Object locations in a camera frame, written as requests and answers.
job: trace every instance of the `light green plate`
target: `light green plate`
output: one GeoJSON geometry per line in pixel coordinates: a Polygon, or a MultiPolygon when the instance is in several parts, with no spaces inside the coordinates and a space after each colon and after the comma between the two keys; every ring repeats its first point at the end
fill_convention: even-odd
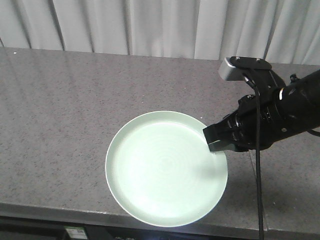
{"type": "Polygon", "coordinates": [[[218,203],[228,178],[224,152],[211,153],[197,119],[174,111],[143,114],[124,125],[105,158],[119,205],[159,227],[192,223],[218,203]]]}

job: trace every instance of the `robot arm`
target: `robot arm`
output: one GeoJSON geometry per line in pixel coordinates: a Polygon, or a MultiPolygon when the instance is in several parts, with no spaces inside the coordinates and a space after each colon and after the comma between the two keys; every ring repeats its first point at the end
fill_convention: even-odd
{"type": "MultiPolygon", "coordinates": [[[[258,90],[260,98],[260,149],[274,142],[320,126],[320,70],[291,84],[272,71],[263,59],[225,58],[219,69],[227,81],[245,81],[258,90]]],[[[203,129],[211,152],[245,152],[256,148],[256,96],[245,95],[239,107],[222,121],[203,129]]]]}

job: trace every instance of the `cable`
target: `cable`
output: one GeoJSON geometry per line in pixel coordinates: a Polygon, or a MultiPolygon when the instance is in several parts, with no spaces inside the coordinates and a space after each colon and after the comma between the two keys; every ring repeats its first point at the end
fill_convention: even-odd
{"type": "Polygon", "coordinates": [[[254,90],[256,102],[256,132],[255,132],[255,173],[256,173],[256,195],[258,203],[258,222],[259,222],[259,239],[265,239],[264,232],[264,215],[262,203],[262,185],[260,169],[260,93],[256,84],[247,76],[244,76],[245,82],[254,90]]]}
{"type": "Polygon", "coordinates": [[[307,131],[308,133],[314,135],[314,136],[317,136],[317,137],[320,137],[320,131],[315,131],[315,130],[309,130],[307,131]]]}

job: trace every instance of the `white curtain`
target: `white curtain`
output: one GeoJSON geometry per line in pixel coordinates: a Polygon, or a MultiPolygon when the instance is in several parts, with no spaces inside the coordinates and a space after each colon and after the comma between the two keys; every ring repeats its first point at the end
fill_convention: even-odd
{"type": "Polygon", "coordinates": [[[320,65],[320,0],[0,0],[4,47],[320,65]]]}

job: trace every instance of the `gray speckled countertop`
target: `gray speckled countertop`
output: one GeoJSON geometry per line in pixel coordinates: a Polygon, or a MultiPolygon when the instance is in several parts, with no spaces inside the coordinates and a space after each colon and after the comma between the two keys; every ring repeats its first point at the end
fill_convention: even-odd
{"type": "MultiPolygon", "coordinates": [[[[227,151],[228,183],[207,216],[183,227],[135,220],[113,199],[105,155],[143,113],[210,125],[251,93],[220,61],[0,47],[0,215],[139,229],[258,237],[254,155],[227,151]]],[[[273,64],[281,77],[318,66],[273,64]]],[[[320,139],[303,133],[261,153],[267,239],[320,238],[320,139]]]]}

